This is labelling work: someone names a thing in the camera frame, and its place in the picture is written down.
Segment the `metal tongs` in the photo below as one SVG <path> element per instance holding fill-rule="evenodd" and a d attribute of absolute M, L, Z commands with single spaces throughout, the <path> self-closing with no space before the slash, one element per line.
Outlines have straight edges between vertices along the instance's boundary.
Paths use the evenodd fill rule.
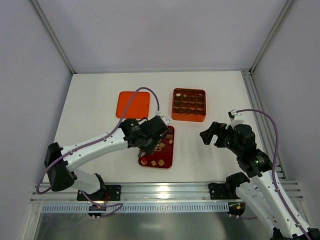
<path fill-rule="evenodd" d="M 161 152 L 165 148 L 165 146 L 166 145 L 163 142 L 160 142 L 157 145 L 142 147 L 139 150 L 138 157 L 143 157 L 145 155 L 152 155 L 154 152 Z"/>

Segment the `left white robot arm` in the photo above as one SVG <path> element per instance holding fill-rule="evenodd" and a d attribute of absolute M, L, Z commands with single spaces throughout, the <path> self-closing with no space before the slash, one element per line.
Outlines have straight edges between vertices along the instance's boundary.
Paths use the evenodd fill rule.
<path fill-rule="evenodd" d="M 49 189 L 60 192 L 73 188 L 88 195 L 105 192 L 102 177 L 80 170 L 80 167 L 109 153 L 129 148 L 138 148 L 141 156 L 151 155 L 168 134 L 169 123 L 168 118 L 160 115 L 144 122 L 128 118 L 112 131 L 82 143 L 64 147 L 57 142 L 50 144 L 44 160 Z"/>

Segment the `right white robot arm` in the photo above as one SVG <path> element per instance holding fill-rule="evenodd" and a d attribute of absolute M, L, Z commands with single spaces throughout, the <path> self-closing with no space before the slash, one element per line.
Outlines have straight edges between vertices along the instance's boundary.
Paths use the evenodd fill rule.
<path fill-rule="evenodd" d="M 225 187 L 233 197 L 245 202 L 262 223 L 272 240 L 318 240 L 320 230 L 311 228 L 299 214 L 279 178 L 272 170 L 269 157 L 258 149 L 256 135 L 247 124 L 228 126 L 213 122 L 200 137 L 209 145 L 227 148 L 236 155 L 241 172 L 226 178 Z"/>

